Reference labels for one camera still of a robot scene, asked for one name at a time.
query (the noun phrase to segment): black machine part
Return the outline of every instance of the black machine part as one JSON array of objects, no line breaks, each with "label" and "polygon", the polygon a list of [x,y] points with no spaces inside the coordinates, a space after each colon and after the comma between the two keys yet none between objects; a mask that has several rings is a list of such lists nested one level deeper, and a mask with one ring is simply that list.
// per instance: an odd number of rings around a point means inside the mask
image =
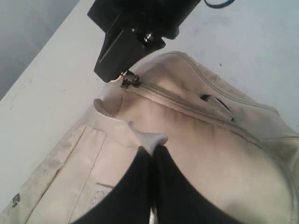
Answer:
[{"label": "black machine part", "polygon": [[[222,8],[231,4],[228,0]],[[175,39],[179,26],[200,0],[96,0],[88,16],[106,33],[94,72],[110,82],[148,54]]]}]

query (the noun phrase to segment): black cable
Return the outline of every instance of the black cable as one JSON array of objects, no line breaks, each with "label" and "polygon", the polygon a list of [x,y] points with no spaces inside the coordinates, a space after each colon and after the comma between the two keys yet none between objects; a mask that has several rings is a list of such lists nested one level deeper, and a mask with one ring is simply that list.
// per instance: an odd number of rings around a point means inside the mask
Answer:
[{"label": "black cable", "polygon": [[213,5],[213,4],[210,4],[208,3],[206,0],[205,0],[205,4],[210,7],[210,8],[225,8],[227,6],[229,6],[230,4],[232,4],[235,0],[227,0],[226,2],[224,3],[221,3],[221,4],[218,4],[218,5]]}]

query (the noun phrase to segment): white table surface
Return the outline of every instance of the white table surface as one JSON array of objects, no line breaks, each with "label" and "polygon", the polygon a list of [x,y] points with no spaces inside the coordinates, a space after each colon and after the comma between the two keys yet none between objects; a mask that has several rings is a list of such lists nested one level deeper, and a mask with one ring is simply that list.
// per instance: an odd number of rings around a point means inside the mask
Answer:
[{"label": "white table surface", "polygon": [[[104,33],[81,0],[0,101],[0,210],[97,97],[93,68]],[[298,1],[236,0],[223,10],[202,2],[181,34],[149,58],[185,51],[299,131]]]}]

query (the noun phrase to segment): metal zipper slider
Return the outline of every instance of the metal zipper slider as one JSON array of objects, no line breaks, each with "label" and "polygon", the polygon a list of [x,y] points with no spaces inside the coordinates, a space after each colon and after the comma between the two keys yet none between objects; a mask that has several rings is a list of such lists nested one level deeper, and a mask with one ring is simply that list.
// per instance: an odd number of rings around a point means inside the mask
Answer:
[{"label": "metal zipper slider", "polygon": [[139,76],[128,70],[127,73],[123,76],[121,88],[127,89],[130,86],[139,87],[140,84],[141,81],[139,80]]}]

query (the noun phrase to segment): zipper pull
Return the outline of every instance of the zipper pull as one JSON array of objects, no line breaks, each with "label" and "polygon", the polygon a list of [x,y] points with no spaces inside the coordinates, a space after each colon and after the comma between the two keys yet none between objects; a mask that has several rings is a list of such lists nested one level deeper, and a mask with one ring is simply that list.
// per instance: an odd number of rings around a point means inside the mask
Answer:
[{"label": "zipper pull", "polygon": [[141,81],[139,80],[139,76],[128,70],[127,73],[123,76],[121,88],[127,89],[130,86],[137,88],[140,86],[140,84]]}]

